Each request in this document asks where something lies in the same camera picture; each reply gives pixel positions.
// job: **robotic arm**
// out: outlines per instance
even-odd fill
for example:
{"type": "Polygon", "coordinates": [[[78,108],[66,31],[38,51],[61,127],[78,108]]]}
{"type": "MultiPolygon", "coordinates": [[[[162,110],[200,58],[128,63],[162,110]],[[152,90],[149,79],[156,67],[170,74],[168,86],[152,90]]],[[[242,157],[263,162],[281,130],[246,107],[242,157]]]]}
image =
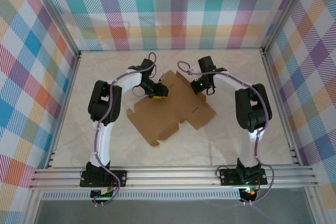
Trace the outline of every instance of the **robotic arm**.
{"type": "MultiPolygon", "coordinates": [[[[266,115],[260,99],[252,89],[243,85],[244,82],[238,78],[230,78],[226,75],[218,74],[219,72],[229,74],[229,72],[224,68],[216,68],[210,56],[198,60],[198,64],[202,73],[213,72],[213,74],[202,75],[199,79],[191,82],[191,87],[195,94],[206,90],[206,93],[211,95],[215,93],[215,89],[222,89],[230,94],[236,101],[237,121],[240,127],[245,130],[241,153],[237,160],[237,168],[235,171],[223,170],[226,174],[224,175],[224,179],[221,179],[222,184],[230,185],[232,181],[235,183],[234,179],[236,179],[237,184],[253,184],[259,178],[263,178],[261,184],[267,184],[266,176],[263,176],[265,175],[265,171],[261,169],[261,165],[255,158],[257,133],[266,123],[266,115]],[[251,101],[257,102],[257,104],[251,105],[251,101]]],[[[251,85],[246,82],[244,84],[252,86],[259,92],[266,105],[270,120],[272,118],[272,111],[265,87],[262,84],[251,85]]],[[[262,136],[263,131],[259,132],[259,142],[262,136]]]]}
{"type": "Polygon", "coordinates": [[[122,94],[133,87],[142,87],[145,94],[150,98],[168,96],[168,88],[165,85],[155,83],[150,79],[154,66],[153,61],[144,59],[140,66],[130,66],[126,71],[125,76],[112,86],[112,107],[108,116],[101,121],[99,128],[97,127],[98,121],[106,114],[111,102],[110,91],[113,81],[106,82],[99,80],[95,83],[88,106],[88,112],[90,118],[93,120],[93,125],[96,128],[96,149],[92,152],[90,160],[86,164],[86,169],[81,173],[81,187],[101,187],[111,185],[112,177],[103,169],[101,164],[107,169],[110,167],[110,137],[114,122],[117,120],[120,113],[122,94]]]}

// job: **wire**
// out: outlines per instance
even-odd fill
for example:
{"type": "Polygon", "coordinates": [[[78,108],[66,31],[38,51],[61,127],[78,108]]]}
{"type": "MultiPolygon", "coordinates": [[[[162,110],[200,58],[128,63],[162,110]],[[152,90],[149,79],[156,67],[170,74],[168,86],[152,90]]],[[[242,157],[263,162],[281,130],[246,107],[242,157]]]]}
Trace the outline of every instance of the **wire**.
{"type": "Polygon", "coordinates": [[[257,180],[258,180],[258,191],[260,191],[260,178],[259,177],[257,177],[257,180]]]}
{"type": "Polygon", "coordinates": [[[149,79],[152,79],[156,75],[156,65],[154,65],[154,67],[155,67],[155,74],[153,74],[152,76],[149,76],[149,79]]]}
{"type": "Polygon", "coordinates": [[[134,89],[134,88],[137,88],[137,87],[139,87],[139,86],[134,86],[134,87],[132,88],[132,93],[133,93],[136,97],[144,97],[146,94],[143,94],[143,95],[137,95],[137,94],[134,93],[133,89],[134,89]]]}
{"type": "Polygon", "coordinates": [[[111,188],[112,188],[112,191],[115,191],[115,190],[117,189],[117,188],[116,188],[115,190],[113,190],[113,181],[112,181],[112,180],[111,180],[111,188]]]}
{"type": "MultiPolygon", "coordinates": [[[[112,97],[112,89],[113,89],[113,85],[119,81],[120,79],[124,78],[125,76],[129,76],[130,74],[135,74],[135,73],[141,73],[141,72],[145,72],[147,70],[150,70],[151,68],[153,68],[155,66],[155,63],[156,63],[156,54],[154,52],[150,52],[149,55],[148,55],[148,58],[150,58],[151,55],[154,55],[154,62],[153,64],[151,64],[148,68],[145,68],[145,69],[142,69],[142,70],[136,70],[136,71],[132,71],[132,72],[126,72],[122,75],[120,75],[119,77],[117,77],[115,80],[113,80],[110,84],[110,102],[109,102],[109,107],[105,113],[105,115],[102,116],[102,118],[97,122],[97,127],[96,127],[96,134],[94,136],[94,139],[95,139],[95,149],[94,149],[94,154],[96,156],[96,159],[98,161],[98,163],[100,164],[100,166],[106,170],[109,174],[111,174],[118,182],[118,186],[117,186],[117,191],[115,192],[115,194],[113,194],[113,196],[108,200],[106,201],[105,203],[101,203],[102,206],[104,205],[107,205],[108,203],[110,203],[115,197],[116,195],[118,194],[119,190],[120,190],[120,179],[116,176],[116,174],[114,174],[113,172],[111,172],[109,169],[106,168],[106,166],[104,166],[104,164],[102,163],[102,161],[100,160],[99,158],[99,153],[98,153],[98,150],[97,150],[97,141],[98,141],[98,135],[99,135],[99,131],[100,131],[100,123],[109,115],[111,109],[112,109],[112,104],[113,104],[113,97],[112,97]]],[[[96,202],[96,198],[93,198],[93,202],[95,204],[95,206],[97,206],[97,202],[96,202]]]]}
{"type": "MultiPolygon", "coordinates": [[[[187,63],[187,62],[185,62],[185,61],[179,61],[179,62],[177,63],[177,67],[178,67],[182,72],[187,73],[187,74],[189,74],[189,75],[204,76],[204,75],[206,75],[206,74],[214,74],[213,72],[193,73],[193,72],[184,70],[184,69],[180,66],[180,64],[185,64],[185,65],[187,65],[189,69],[191,68],[190,64],[187,63]]],[[[254,146],[254,156],[255,156],[256,161],[257,161],[260,165],[264,165],[264,166],[267,166],[268,168],[270,168],[270,170],[271,170],[271,172],[272,172],[272,180],[271,180],[271,183],[270,183],[269,187],[267,188],[266,192],[265,192],[259,199],[256,199],[255,201],[253,201],[254,203],[256,203],[256,202],[259,202],[259,201],[261,201],[263,198],[266,197],[266,195],[267,195],[267,194],[269,193],[269,191],[271,190],[271,188],[272,188],[272,186],[273,186],[273,184],[274,184],[274,179],[275,179],[275,172],[274,172],[274,169],[272,168],[272,166],[262,163],[262,162],[260,161],[259,157],[258,157],[258,144],[259,144],[260,134],[261,134],[263,131],[265,131],[265,129],[266,129],[267,126],[268,126],[268,122],[269,122],[269,115],[268,115],[268,111],[267,111],[267,108],[266,108],[266,104],[265,104],[265,101],[263,100],[262,96],[260,95],[260,93],[259,93],[254,87],[252,87],[251,85],[248,85],[248,84],[242,82],[241,80],[237,79],[236,77],[234,77],[234,76],[232,76],[232,75],[230,75],[230,74],[228,74],[228,73],[224,73],[224,72],[216,72],[216,74],[219,74],[219,75],[222,75],[222,76],[226,76],[226,77],[228,77],[228,78],[230,78],[230,79],[236,81],[237,83],[239,83],[239,84],[241,84],[241,85],[243,85],[243,86],[245,86],[245,87],[247,87],[247,88],[250,88],[250,89],[257,95],[257,97],[259,98],[259,100],[261,101],[261,105],[262,105],[262,107],[263,107],[263,109],[264,109],[265,118],[266,118],[266,120],[265,120],[265,126],[264,126],[261,130],[258,130],[258,131],[257,131],[257,137],[256,137],[255,146],[254,146]]],[[[242,199],[242,200],[243,200],[244,202],[247,202],[247,203],[250,203],[250,204],[251,204],[250,201],[247,201],[247,200],[244,200],[244,199],[242,199]]]]}
{"type": "Polygon", "coordinates": [[[221,167],[225,167],[226,169],[229,169],[229,167],[227,167],[227,166],[225,166],[225,165],[220,165],[220,166],[216,169],[216,171],[215,171],[215,175],[216,175],[218,178],[220,178],[220,176],[218,175],[218,170],[219,170],[221,167]]]}
{"type": "Polygon", "coordinates": [[[83,168],[82,170],[80,170],[80,172],[79,172],[79,176],[81,177],[81,178],[83,178],[83,176],[82,176],[82,172],[85,170],[85,168],[83,168]]]}

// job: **beige floor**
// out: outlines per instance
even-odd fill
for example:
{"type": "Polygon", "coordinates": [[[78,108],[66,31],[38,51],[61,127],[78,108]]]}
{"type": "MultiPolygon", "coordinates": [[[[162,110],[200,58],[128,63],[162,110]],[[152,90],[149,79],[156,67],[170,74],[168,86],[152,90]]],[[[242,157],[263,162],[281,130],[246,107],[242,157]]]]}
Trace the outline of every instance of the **beige floor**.
{"type": "MultiPolygon", "coordinates": [[[[85,52],[82,55],[75,86],[58,142],[54,167],[85,166],[93,148],[94,129],[87,106],[94,83],[111,80],[124,73],[128,66],[139,65],[148,56],[146,51],[85,52]]],[[[196,65],[201,57],[211,55],[217,67],[224,67],[238,78],[252,84],[265,85],[273,111],[273,119],[259,145],[264,163],[292,163],[288,145],[272,92],[258,50],[161,50],[157,70],[177,70],[176,63],[185,60],[196,65]]],[[[127,119],[125,112],[140,98],[127,92],[116,121],[110,144],[112,166],[139,165],[219,165],[236,164],[240,153],[242,129],[235,116],[234,98],[221,90],[207,98],[216,116],[198,131],[187,122],[157,147],[151,147],[127,119]]]]}

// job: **flattened cardboard box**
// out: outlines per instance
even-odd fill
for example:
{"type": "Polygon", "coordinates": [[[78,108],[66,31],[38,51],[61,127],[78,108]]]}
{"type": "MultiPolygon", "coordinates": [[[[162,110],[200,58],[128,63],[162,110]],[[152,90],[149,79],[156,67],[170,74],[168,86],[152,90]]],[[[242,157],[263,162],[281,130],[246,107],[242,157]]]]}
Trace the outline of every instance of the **flattened cardboard box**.
{"type": "Polygon", "coordinates": [[[146,141],[159,145],[179,129],[179,123],[188,121],[196,130],[207,124],[216,112],[206,103],[206,97],[195,95],[189,81],[179,72],[168,71],[162,81],[169,89],[167,98],[145,97],[127,110],[127,117],[146,141]]]}

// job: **plaid wall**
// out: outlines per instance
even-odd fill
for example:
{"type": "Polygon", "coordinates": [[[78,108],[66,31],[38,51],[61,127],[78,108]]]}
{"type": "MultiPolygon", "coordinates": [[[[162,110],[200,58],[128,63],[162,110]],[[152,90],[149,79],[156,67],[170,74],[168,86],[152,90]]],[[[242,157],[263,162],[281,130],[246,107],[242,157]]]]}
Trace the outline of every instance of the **plaid wall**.
{"type": "Polygon", "coordinates": [[[256,48],[281,4],[281,0],[54,2],[83,50],[256,48]]]}
{"type": "Polygon", "coordinates": [[[300,155],[336,223],[336,0],[299,0],[270,53],[300,155]]]}
{"type": "Polygon", "coordinates": [[[0,0],[0,223],[17,223],[75,58],[41,0],[0,0]]]}
{"type": "Polygon", "coordinates": [[[273,32],[273,29],[276,25],[276,23],[279,21],[282,11],[284,10],[284,7],[288,4],[289,0],[282,0],[281,4],[278,7],[278,10],[276,12],[276,15],[274,16],[272,23],[270,24],[270,26],[268,27],[266,36],[264,37],[263,41],[262,41],[262,47],[267,43],[267,40],[269,38],[269,36],[271,35],[271,33],[273,32]]]}

